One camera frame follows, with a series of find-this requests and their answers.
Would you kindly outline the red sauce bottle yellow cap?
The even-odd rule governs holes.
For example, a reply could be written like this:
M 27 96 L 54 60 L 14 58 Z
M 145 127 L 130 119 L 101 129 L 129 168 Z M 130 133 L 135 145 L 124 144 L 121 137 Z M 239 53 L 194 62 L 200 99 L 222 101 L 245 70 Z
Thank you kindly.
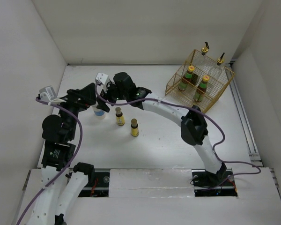
M 191 81 L 193 72 L 195 71 L 195 67 L 193 65 L 190 65 L 187 69 L 187 71 L 184 73 L 183 77 L 181 78 L 181 81 L 178 85 L 178 89 L 180 91 L 185 91 L 188 84 Z

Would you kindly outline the red sauce bottle green label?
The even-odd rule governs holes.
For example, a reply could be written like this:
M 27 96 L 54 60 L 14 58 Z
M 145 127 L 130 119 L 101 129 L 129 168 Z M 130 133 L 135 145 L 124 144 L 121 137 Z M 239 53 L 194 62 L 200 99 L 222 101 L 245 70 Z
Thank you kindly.
M 193 96 L 195 102 L 201 102 L 204 98 L 204 95 L 207 91 L 207 85 L 210 77 L 208 75 L 203 76 L 200 84 L 198 85 L 196 92 Z

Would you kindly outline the short glass cruet gold spout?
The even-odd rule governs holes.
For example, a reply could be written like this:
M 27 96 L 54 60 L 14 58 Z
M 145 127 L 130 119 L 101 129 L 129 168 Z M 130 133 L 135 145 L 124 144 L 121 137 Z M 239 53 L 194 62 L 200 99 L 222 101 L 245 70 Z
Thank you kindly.
M 194 86 L 196 86 L 196 83 L 199 79 L 200 71 L 204 67 L 204 64 L 207 59 L 207 53 L 209 51 L 209 44 L 206 41 L 205 45 L 201 48 L 201 51 L 194 51 L 193 57 L 192 57 L 192 65 L 195 67 L 195 71 L 192 75 L 190 83 Z

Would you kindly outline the tall glass cruet gold spout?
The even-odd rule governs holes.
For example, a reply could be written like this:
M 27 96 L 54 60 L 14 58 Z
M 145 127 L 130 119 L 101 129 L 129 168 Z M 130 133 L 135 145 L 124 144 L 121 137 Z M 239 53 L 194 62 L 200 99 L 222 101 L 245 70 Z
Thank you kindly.
M 224 62 L 223 60 L 224 55 L 225 53 L 223 52 L 222 55 L 217 59 L 216 64 L 208 71 L 208 76 L 210 77 L 207 86 L 208 92 L 212 92 L 214 88 L 217 86 L 218 79 L 223 71 L 222 63 Z

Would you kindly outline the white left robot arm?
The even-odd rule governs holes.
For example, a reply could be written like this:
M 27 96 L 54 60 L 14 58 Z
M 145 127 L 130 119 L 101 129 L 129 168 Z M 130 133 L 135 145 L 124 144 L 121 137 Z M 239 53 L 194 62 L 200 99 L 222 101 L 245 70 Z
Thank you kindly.
M 72 170 L 69 169 L 82 143 L 82 140 L 78 145 L 71 143 L 76 129 L 82 130 L 78 114 L 96 104 L 95 84 L 70 89 L 60 98 L 48 86 L 40 90 L 36 100 L 58 108 L 59 113 L 47 116 L 42 123 L 44 155 L 41 182 L 44 186 L 32 200 L 34 208 L 27 223 L 65 225 L 82 189 L 95 181 L 95 169 L 91 164 L 79 162 Z

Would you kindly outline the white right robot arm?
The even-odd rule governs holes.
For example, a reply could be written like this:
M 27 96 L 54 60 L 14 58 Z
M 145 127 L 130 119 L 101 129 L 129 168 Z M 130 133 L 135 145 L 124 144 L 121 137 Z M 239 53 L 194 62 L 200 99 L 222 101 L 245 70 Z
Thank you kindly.
M 212 187 L 223 182 L 227 167 L 217 157 L 211 145 L 207 123 L 199 107 L 194 105 L 184 108 L 163 101 L 151 90 L 136 86 L 126 72 L 115 74 L 112 80 L 108 75 L 98 73 L 95 85 L 103 88 L 101 92 L 96 93 L 97 108 L 100 110 L 108 113 L 111 105 L 119 106 L 118 101 L 125 100 L 132 107 L 156 113 L 176 123 L 181 129 L 182 140 L 195 148 L 204 164 L 207 186 Z

